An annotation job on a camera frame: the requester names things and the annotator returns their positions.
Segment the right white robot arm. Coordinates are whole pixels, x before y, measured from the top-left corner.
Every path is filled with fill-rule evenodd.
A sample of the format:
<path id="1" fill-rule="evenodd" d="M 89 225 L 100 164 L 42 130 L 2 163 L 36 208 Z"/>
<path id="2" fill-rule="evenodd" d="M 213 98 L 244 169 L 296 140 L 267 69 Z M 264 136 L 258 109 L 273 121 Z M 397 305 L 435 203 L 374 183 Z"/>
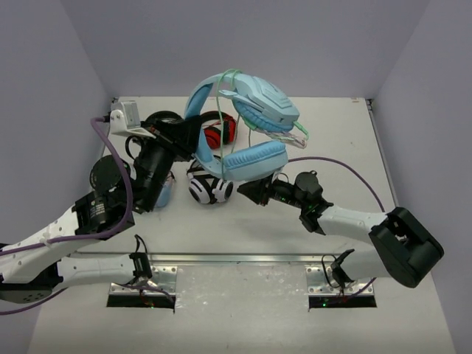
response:
<path id="1" fill-rule="evenodd" d="M 256 205 L 279 201 L 296 207 L 310 233 L 371 245 L 368 251 L 348 249 L 333 257 L 331 277 L 341 288 L 359 279 L 380 277 L 415 288 L 445 255 L 440 242 L 404 207 L 362 212 L 327 201 L 315 171 L 299 173 L 292 183 L 269 175 L 241 184 L 237 191 Z"/>

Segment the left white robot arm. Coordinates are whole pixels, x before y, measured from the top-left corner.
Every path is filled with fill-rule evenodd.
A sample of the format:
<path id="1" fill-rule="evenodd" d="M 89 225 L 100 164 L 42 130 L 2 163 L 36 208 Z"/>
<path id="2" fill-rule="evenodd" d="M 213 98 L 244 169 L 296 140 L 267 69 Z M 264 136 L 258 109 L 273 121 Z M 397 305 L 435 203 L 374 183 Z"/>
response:
<path id="1" fill-rule="evenodd" d="M 133 138 L 144 135 L 134 178 L 100 129 L 101 122 L 114 128 L 117 119 L 110 115 L 91 119 L 111 154 L 111 171 L 99 174 L 93 191 L 49 225 L 18 243 L 1 245 L 1 300 L 29 310 L 74 286 L 116 283 L 138 291 L 149 289 L 153 270 L 147 252 L 101 258 L 72 255 L 133 227 L 133 212 L 154 208 L 173 163 L 188 162 L 196 153 L 203 139 L 202 119 L 163 122 L 149 117 L 135 129 L 125 130 Z"/>

